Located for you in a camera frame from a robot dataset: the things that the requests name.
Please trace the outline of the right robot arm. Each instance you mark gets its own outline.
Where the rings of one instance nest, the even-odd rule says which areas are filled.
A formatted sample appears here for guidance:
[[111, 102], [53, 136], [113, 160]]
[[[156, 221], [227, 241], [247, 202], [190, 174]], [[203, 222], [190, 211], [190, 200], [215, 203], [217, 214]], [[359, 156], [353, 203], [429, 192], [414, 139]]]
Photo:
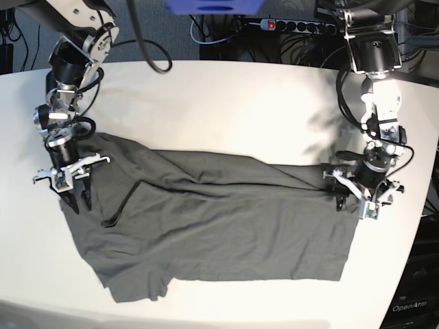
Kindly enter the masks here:
[[105, 1], [21, 1], [17, 8], [61, 34], [49, 56], [45, 103], [34, 112], [34, 125], [52, 167], [38, 171], [33, 180], [49, 180], [51, 190], [78, 212], [75, 181], [83, 181], [82, 199], [90, 208], [91, 168], [110, 161], [99, 154], [80, 156], [78, 141], [92, 137], [96, 125], [80, 111], [78, 101], [86, 91], [101, 85], [102, 62], [119, 34], [115, 14]]

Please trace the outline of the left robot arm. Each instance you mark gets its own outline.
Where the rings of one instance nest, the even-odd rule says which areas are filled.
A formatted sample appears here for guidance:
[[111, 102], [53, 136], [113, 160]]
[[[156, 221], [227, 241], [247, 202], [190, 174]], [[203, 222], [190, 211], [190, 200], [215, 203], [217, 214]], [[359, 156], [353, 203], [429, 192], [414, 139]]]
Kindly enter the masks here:
[[[337, 152], [339, 159], [354, 164], [336, 167], [324, 176], [333, 178], [342, 189], [337, 197], [338, 210], [348, 195], [354, 195], [359, 202], [359, 219], [376, 220], [381, 208], [392, 204], [393, 194], [404, 191], [403, 185], [390, 180], [390, 176], [400, 171], [396, 163], [405, 151], [413, 151], [398, 120], [402, 96], [391, 77], [402, 67], [395, 16], [410, 2], [317, 1], [316, 5], [329, 12], [343, 34], [349, 62], [336, 77], [337, 102], [344, 118], [366, 142], [362, 154]], [[361, 84], [365, 113], [360, 120], [354, 117], [342, 91], [349, 73], [365, 76]]]

